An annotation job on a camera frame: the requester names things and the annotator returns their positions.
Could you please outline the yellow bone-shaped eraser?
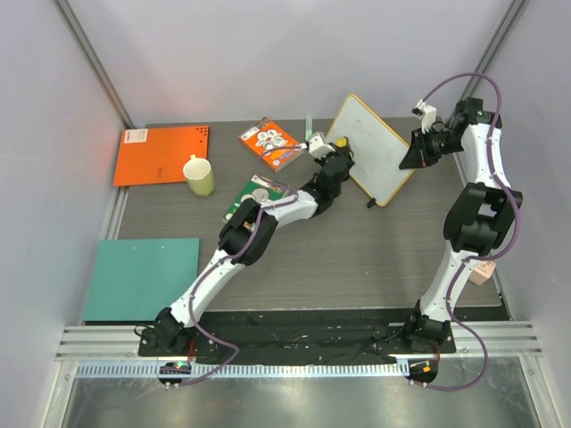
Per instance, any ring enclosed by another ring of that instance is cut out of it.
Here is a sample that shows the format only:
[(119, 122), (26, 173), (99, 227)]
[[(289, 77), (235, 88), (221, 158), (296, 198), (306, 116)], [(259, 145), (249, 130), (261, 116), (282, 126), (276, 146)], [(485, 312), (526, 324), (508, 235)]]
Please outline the yellow bone-shaped eraser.
[(337, 138), (335, 141), (335, 146), (338, 148), (343, 148), (348, 145), (348, 139), (346, 137)]

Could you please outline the yellow framed whiteboard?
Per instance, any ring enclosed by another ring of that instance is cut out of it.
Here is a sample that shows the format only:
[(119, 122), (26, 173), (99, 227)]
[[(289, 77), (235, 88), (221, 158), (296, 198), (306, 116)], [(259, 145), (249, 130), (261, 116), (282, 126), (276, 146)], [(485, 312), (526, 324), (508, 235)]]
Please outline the yellow framed whiteboard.
[(342, 137), (353, 152), (351, 178), (375, 205), (386, 206), (414, 173), (400, 168), (410, 144), (355, 94), (347, 95), (327, 132), (329, 141)]

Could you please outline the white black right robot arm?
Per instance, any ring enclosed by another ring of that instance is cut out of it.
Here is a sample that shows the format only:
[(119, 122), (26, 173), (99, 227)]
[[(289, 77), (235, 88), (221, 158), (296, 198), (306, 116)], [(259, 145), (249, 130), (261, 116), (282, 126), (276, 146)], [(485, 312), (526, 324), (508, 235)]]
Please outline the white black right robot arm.
[(522, 205), (523, 195), (505, 178), (500, 139), (500, 117), (473, 97), (458, 102), (442, 128), (423, 124), (411, 133), (400, 169), (427, 168), (455, 152), (468, 163), (467, 183), (444, 220), (443, 260), (401, 333), (412, 351), (430, 351), (450, 339), (451, 316), (469, 277), (503, 245)]

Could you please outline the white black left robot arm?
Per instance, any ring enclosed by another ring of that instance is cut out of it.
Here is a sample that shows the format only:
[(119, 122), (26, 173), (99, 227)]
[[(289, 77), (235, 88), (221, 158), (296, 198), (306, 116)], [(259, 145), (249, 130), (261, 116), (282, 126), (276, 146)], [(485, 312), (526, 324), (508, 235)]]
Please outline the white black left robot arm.
[(315, 158), (320, 170), (299, 190), (276, 202), (253, 198), (241, 202), (220, 231), (205, 270), (145, 329), (147, 344), (172, 356), (183, 354), (189, 347), (189, 331), (198, 327), (214, 297), (238, 272), (259, 261), (280, 227), (315, 218), (333, 205), (349, 179), (354, 154), (346, 137), (326, 143), (325, 148)]

